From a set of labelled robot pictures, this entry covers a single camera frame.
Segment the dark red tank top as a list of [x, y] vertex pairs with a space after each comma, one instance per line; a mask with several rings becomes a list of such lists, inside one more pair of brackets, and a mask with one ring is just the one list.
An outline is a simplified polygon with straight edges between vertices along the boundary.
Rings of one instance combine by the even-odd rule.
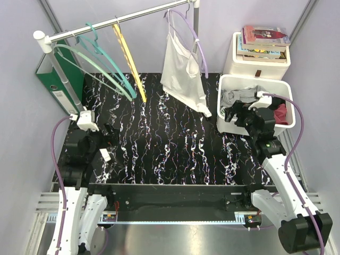
[[285, 104], [280, 104], [276, 110], [274, 110], [274, 118], [276, 124], [288, 125], [286, 120], [287, 109]]

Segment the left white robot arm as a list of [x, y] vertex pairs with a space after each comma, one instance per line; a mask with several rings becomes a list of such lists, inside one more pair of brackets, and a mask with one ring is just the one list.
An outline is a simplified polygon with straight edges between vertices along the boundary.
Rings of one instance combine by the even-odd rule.
[[73, 130], [65, 144], [67, 157], [58, 168], [59, 206], [48, 254], [90, 254], [91, 242], [104, 210], [119, 209], [111, 188], [89, 184], [96, 154], [108, 162], [108, 148], [119, 144], [119, 130]]

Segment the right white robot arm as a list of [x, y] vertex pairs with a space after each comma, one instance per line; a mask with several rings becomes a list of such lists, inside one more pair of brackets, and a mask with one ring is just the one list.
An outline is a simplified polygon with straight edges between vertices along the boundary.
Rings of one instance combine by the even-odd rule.
[[250, 185], [241, 197], [243, 208], [257, 208], [268, 217], [287, 253], [318, 249], [324, 254], [333, 221], [328, 213], [318, 210], [293, 174], [290, 155], [274, 135], [274, 112], [237, 100], [224, 113], [226, 122], [236, 117], [236, 126], [245, 128], [258, 162], [274, 181], [281, 198], [278, 202], [264, 186]]

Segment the light green hanger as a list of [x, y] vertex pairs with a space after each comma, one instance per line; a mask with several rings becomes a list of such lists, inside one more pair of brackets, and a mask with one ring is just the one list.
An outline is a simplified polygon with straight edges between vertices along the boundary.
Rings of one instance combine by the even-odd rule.
[[110, 76], [106, 71], [104, 71], [99, 65], [97, 65], [95, 62], [93, 62], [91, 59], [89, 59], [86, 55], [83, 55], [78, 50], [63, 44], [56, 44], [54, 46], [54, 49], [59, 50], [60, 48], [68, 49], [69, 51], [77, 54], [81, 58], [83, 58], [86, 62], [88, 62], [90, 65], [92, 65], [95, 69], [97, 69], [101, 74], [103, 74], [117, 89], [112, 88], [108, 84], [106, 84], [107, 87], [109, 87], [111, 90], [114, 90], [120, 95], [124, 95], [129, 101], [132, 101], [136, 98], [136, 95], [132, 95], [129, 92], [127, 92], [112, 76]]

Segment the teal hanger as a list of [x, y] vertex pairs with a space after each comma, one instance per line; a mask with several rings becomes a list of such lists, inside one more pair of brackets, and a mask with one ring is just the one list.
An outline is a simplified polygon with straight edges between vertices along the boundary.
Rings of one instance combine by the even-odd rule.
[[84, 35], [78, 35], [76, 37], [76, 44], [80, 44], [83, 49], [85, 49], [88, 53], [90, 53], [95, 59], [101, 62], [103, 66], [105, 66], [110, 73], [121, 83], [121, 85], [126, 89], [132, 99], [136, 99], [137, 94], [135, 93], [134, 89], [128, 82], [125, 75], [119, 69], [117, 64], [112, 60], [112, 58], [98, 45], [98, 35], [96, 30], [90, 23], [86, 23], [94, 33], [94, 39], [90, 39]]

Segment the purple hanger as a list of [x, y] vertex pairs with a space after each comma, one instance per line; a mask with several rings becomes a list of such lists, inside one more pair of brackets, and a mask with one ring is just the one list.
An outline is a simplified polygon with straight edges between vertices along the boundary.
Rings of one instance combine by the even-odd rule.
[[191, 30], [191, 33], [193, 35], [194, 46], [197, 46], [197, 49], [200, 52], [202, 70], [204, 71], [205, 78], [207, 79], [209, 77], [209, 75], [208, 75], [208, 66], [207, 66], [206, 58], [204, 56], [204, 53], [203, 53], [203, 50], [202, 50], [202, 47], [201, 47], [200, 40], [198, 38], [198, 32], [199, 32], [199, 5], [198, 4], [193, 4], [193, 25], [191, 25], [188, 22], [188, 19], [187, 19], [187, 12], [189, 11], [189, 9], [190, 9], [190, 7], [186, 10], [185, 15], [183, 15], [179, 11], [168, 9], [164, 13], [163, 18], [169, 17], [170, 16], [170, 12], [175, 12], [186, 22], [187, 26], [189, 27], [189, 29]]

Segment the yellow hanger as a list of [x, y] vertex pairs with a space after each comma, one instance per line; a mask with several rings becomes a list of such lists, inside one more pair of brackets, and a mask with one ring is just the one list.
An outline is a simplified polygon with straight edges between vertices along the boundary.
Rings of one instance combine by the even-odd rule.
[[144, 88], [142, 86], [139, 74], [137, 72], [137, 68], [135, 66], [135, 63], [134, 63], [133, 58], [132, 58], [132, 55], [130, 53], [130, 50], [129, 50], [127, 44], [126, 44], [124, 36], [121, 33], [120, 27], [119, 27], [118, 24], [114, 24], [114, 25], [112, 25], [112, 28], [113, 28], [116, 36], [117, 36], [117, 40], [118, 40], [118, 42], [119, 42], [119, 44], [121, 46], [121, 49], [122, 49], [124, 57], [125, 57], [125, 59], [127, 61], [128, 67], [130, 68], [132, 76], [133, 76], [133, 78], [135, 80], [135, 83], [136, 83], [138, 89], [139, 89], [139, 93], [141, 95], [142, 101], [144, 103], [146, 103], [147, 102], [147, 97], [146, 97]]

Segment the grey garment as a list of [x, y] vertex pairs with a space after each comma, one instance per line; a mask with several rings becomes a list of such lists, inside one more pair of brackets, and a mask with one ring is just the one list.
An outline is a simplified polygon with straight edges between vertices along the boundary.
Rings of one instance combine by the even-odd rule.
[[243, 103], [253, 103], [257, 100], [257, 92], [264, 90], [265, 89], [262, 86], [237, 90], [222, 90], [220, 96], [220, 111], [225, 108], [231, 108], [237, 100], [240, 100]]

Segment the black garment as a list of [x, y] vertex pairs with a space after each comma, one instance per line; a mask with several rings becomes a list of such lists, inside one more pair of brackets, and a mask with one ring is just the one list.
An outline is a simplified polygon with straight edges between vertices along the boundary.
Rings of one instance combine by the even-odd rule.
[[280, 105], [286, 105], [285, 100], [277, 97], [271, 98], [271, 105], [268, 107], [268, 109], [271, 109], [272, 111], [275, 111], [279, 108]]

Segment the white storage box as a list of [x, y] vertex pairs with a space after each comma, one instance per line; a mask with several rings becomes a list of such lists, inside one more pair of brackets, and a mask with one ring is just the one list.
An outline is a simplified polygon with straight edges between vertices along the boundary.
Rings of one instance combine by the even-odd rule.
[[234, 32], [232, 35], [223, 74], [281, 80], [291, 64], [289, 48], [286, 47], [286, 60], [282, 63], [244, 60], [241, 55], [236, 53], [240, 34], [240, 32]]

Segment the white laundry bin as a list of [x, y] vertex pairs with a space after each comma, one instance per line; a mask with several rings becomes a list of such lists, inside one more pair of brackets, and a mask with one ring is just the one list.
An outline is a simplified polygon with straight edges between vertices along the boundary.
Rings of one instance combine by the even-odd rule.
[[[244, 127], [236, 126], [237, 120], [236, 115], [231, 119], [230, 122], [225, 122], [225, 116], [221, 113], [221, 97], [224, 90], [240, 90], [252, 88], [254, 86], [261, 86], [265, 89], [264, 93], [274, 94], [274, 97], [282, 96], [293, 101], [292, 91], [290, 85], [281, 80], [264, 79], [264, 78], [253, 78], [250, 76], [243, 75], [222, 75], [219, 79], [218, 84], [218, 99], [217, 99], [217, 130], [220, 133], [232, 133], [240, 135], [248, 135], [248, 132]], [[269, 102], [269, 96], [261, 98], [260, 103], [255, 103], [255, 107], [267, 106], [264, 102]], [[286, 129], [293, 128], [296, 124], [295, 109], [294, 106], [288, 101], [285, 103], [287, 113], [286, 121], [288, 125], [275, 124], [274, 135], [278, 136]]]

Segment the black marbled mat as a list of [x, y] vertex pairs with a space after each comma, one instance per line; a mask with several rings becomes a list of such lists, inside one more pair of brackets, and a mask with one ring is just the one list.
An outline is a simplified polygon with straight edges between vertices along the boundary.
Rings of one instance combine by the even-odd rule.
[[147, 102], [133, 101], [107, 88], [101, 74], [84, 79], [82, 102], [95, 112], [98, 127], [120, 132], [111, 160], [93, 160], [92, 183], [182, 185], [272, 185], [252, 154], [248, 137], [216, 127], [220, 75], [202, 79], [211, 118], [163, 91], [159, 73], [141, 73]]

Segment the middle book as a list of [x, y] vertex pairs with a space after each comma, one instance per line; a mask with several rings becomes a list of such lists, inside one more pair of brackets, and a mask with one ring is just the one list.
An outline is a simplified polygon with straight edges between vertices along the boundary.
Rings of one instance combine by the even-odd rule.
[[263, 49], [246, 49], [243, 46], [242, 35], [237, 35], [236, 51], [237, 54], [241, 55], [252, 55], [252, 56], [266, 56], [266, 57], [280, 57], [281, 53], [285, 52], [285, 48], [279, 51], [275, 50], [263, 50]]

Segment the bottom book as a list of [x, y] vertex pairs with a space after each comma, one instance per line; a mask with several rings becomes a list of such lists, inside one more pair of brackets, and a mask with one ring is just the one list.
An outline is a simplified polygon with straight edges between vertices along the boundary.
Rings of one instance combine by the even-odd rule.
[[261, 56], [258, 56], [258, 55], [243, 55], [242, 59], [244, 61], [275, 62], [275, 63], [284, 63], [287, 60], [285, 52], [280, 53], [280, 56], [278, 56], [277, 58], [262, 56], [262, 55]]

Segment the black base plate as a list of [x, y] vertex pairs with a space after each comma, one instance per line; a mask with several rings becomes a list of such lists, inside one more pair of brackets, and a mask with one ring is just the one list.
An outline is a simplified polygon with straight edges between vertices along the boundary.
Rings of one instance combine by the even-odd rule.
[[276, 192], [273, 185], [177, 185], [177, 184], [96, 184], [90, 191], [107, 192], [111, 202], [118, 201], [119, 211], [136, 211], [145, 207], [208, 207], [225, 209], [240, 205], [249, 188]]

